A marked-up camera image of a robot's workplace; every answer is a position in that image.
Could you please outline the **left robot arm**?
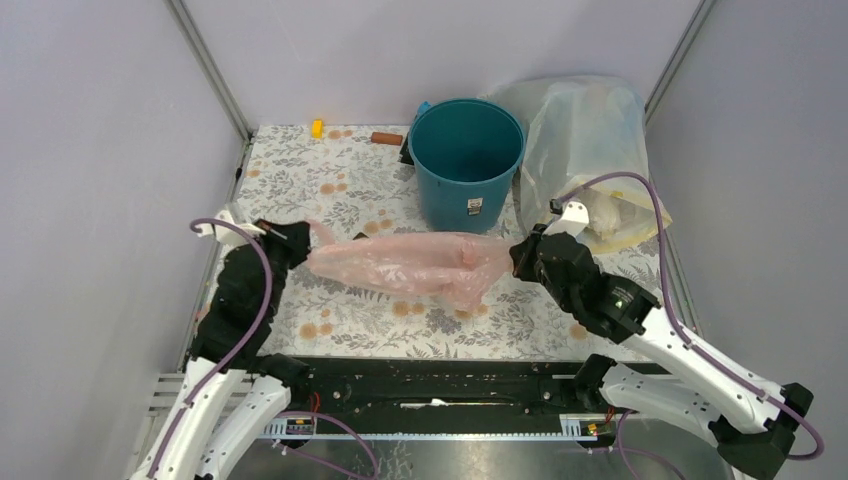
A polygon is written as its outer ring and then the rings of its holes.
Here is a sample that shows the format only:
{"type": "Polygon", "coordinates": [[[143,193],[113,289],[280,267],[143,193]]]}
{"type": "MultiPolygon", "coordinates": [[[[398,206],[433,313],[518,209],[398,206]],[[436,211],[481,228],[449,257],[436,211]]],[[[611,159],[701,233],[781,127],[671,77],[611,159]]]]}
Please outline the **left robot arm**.
{"type": "Polygon", "coordinates": [[[191,230],[229,246],[177,398],[135,479],[224,479],[265,425],[309,401],[306,364],[258,351],[290,270],[311,252],[306,221],[236,224],[226,212],[191,230]]]}

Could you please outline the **pink plastic trash bag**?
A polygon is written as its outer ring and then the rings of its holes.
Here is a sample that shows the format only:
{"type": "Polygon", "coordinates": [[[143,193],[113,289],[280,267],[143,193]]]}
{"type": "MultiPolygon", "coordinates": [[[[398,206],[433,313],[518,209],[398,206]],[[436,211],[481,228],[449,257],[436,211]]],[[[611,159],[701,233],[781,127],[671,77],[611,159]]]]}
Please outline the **pink plastic trash bag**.
{"type": "Polygon", "coordinates": [[[513,270],[508,240],[463,232],[415,232],[337,242],[330,229],[309,226],[319,244],[305,266],[316,276],[388,295],[436,297],[472,310],[513,270]]]}

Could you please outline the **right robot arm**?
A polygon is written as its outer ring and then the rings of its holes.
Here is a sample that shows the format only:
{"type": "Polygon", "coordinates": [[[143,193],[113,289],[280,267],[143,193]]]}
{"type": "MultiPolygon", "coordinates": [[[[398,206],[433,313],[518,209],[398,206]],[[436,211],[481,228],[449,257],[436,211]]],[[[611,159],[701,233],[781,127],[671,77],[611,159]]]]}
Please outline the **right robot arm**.
{"type": "Polygon", "coordinates": [[[589,333],[649,358],[677,379],[652,379],[592,354],[573,379],[577,405],[589,412],[612,406],[647,414],[702,439],[737,471],[775,478],[792,457],[812,392],[743,368],[672,322],[650,291],[603,272],[573,236],[545,230],[537,225],[510,248],[514,277],[542,285],[589,333]]]}

